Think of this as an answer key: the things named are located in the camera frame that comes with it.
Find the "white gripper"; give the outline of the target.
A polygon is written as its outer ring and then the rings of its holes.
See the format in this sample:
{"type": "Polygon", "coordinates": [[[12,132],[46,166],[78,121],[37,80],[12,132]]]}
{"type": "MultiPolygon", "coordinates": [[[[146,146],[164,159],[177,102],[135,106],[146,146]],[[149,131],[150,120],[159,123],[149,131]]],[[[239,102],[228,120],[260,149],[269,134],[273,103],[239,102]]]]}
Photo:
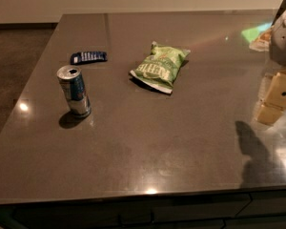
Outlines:
{"type": "MultiPolygon", "coordinates": [[[[277,64],[286,66],[286,0],[282,0],[272,24],[270,57],[277,64]]],[[[286,69],[279,71],[272,78],[265,102],[271,106],[261,104],[257,109],[255,120],[272,126],[283,115],[280,109],[286,110],[286,69]]]]}

